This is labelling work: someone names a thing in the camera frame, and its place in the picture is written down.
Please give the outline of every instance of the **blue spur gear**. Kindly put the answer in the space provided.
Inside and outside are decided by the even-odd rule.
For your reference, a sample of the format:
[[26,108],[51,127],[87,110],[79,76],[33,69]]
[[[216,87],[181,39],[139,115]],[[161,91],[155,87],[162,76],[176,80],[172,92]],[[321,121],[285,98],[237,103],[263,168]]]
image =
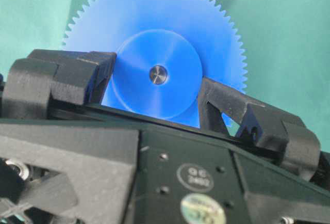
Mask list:
[[199,127],[202,77],[242,92],[246,80],[240,37],[214,5],[210,0],[89,0],[69,24],[63,49],[117,53],[103,105]]

